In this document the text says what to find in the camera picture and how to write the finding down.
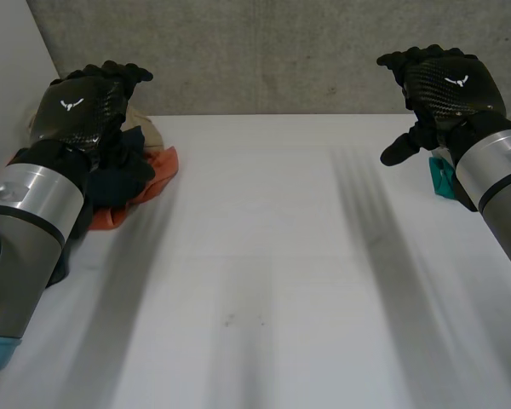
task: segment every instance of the gray wall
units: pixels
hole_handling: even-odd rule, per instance
[[[24,0],[0,0],[0,169],[26,141],[28,118],[57,75]]]
[[[28,0],[61,74],[106,59],[155,73],[150,114],[404,112],[380,54],[477,54],[511,112],[511,0]]]

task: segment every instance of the white logo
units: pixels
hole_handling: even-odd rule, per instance
[[[449,83],[460,85],[461,88],[463,88],[464,84],[468,81],[469,75],[466,75],[463,80],[460,81],[454,81],[449,78],[445,78],[445,81],[448,81]]]
[[[81,104],[83,102],[83,98],[81,100],[79,100],[78,102],[76,102],[75,104],[66,104],[64,101],[61,101],[60,104],[66,108],[66,110],[68,112],[70,112],[70,110],[74,107],[77,107],[79,104]]]

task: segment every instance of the black robotic glove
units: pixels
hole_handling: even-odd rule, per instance
[[[485,65],[475,55],[439,45],[413,47],[381,56],[376,63],[393,72],[402,88],[405,107],[414,111],[415,125],[381,155],[386,166],[400,164],[423,147],[445,147],[454,165],[475,143],[501,130],[511,130],[502,96]],[[460,203],[477,208],[452,179]]]
[[[31,143],[60,141],[81,151],[92,170],[117,167],[138,180],[151,180],[152,166],[123,145],[121,124],[135,86],[152,79],[135,64],[106,61],[55,80],[34,118]]]

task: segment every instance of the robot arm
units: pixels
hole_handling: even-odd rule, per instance
[[[134,87],[152,75],[108,61],[44,94],[32,146],[0,175],[0,370],[19,345],[79,212],[89,172],[116,166],[143,181],[151,166],[119,143]]]
[[[485,65],[474,55],[438,45],[383,55],[377,64],[393,72],[407,108],[418,118],[381,161],[392,166],[421,147],[448,149],[459,188],[511,260],[511,121]]]
[[[470,147],[456,166],[456,176],[511,260],[511,130]]]

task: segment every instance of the white table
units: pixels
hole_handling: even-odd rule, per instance
[[[181,170],[91,233],[0,408],[511,409],[511,265],[378,162],[408,115],[155,118]]]

